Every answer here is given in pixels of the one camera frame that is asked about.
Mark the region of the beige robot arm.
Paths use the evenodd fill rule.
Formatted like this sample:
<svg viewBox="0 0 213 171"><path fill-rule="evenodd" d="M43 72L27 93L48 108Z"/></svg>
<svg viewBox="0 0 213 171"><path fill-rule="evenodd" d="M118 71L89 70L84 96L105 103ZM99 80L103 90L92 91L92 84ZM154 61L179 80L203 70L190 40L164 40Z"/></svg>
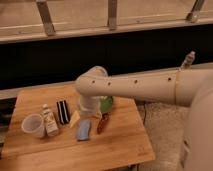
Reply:
<svg viewBox="0 0 213 171"><path fill-rule="evenodd" d="M110 76L93 67L75 81L83 115L94 114L100 96L117 96L189 108L178 171L213 171L213 69L172 69Z"/></svg>

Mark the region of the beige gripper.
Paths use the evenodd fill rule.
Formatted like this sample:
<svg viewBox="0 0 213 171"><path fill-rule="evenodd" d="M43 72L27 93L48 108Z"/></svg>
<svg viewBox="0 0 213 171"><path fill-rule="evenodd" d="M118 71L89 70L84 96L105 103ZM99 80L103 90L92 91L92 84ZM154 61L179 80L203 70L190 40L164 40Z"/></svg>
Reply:
<svg viewBox="0 0 213 171"><path fill-rule="evenodd" d="M80 115L82 117L96 115L100 111L100 106L101 102L99 97L80 96L77 103L79 112L75 111L72 114L69 123L70 127L73 128L78 123L78 121L80 120Z"/></svg>

